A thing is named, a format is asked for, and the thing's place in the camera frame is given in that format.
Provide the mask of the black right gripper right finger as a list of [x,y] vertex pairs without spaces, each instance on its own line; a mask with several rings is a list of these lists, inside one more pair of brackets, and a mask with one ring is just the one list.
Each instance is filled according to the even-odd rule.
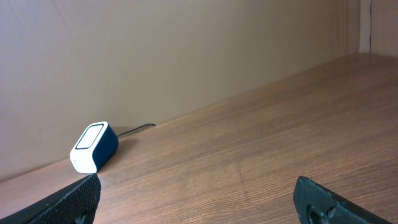
[[293,201],[301,224],[391,224],[304,176],[297,179]]

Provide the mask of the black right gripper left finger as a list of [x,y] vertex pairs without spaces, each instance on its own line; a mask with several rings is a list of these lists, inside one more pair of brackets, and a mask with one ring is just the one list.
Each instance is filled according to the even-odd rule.
[[1,219],[8,224],[92,224],[100,202],[96,174],[66,186],[38,202]]

